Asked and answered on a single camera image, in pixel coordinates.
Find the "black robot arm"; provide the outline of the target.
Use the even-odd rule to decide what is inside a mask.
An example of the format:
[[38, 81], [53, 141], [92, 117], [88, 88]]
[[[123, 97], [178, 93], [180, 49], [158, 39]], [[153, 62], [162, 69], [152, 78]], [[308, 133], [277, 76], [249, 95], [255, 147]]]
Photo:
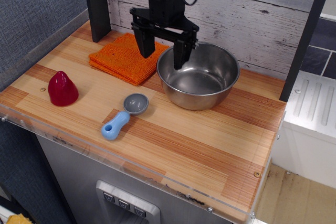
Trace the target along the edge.
[[132, 8], [132, 29], [140, 51], [148, 58], [155, 51], [155, 38], [174, 43], [174, 68], [181, 69], [189, 61], [198, 44], [199, 27], [185, 17], [186, 0], [149, 0], [149, 8]]

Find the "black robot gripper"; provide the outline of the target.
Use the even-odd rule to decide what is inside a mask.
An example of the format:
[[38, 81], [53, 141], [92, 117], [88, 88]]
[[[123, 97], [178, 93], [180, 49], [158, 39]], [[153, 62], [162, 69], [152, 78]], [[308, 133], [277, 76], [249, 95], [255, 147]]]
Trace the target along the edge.
[[155, 37], [174, 43], [174, 69], [189, 61], [197, 45], [199, 27], [185, 15], [186, 0], [149, 0], [149, 8], [132, 8], [132, 29], [140, 54], [148, 58], [155, 51]]

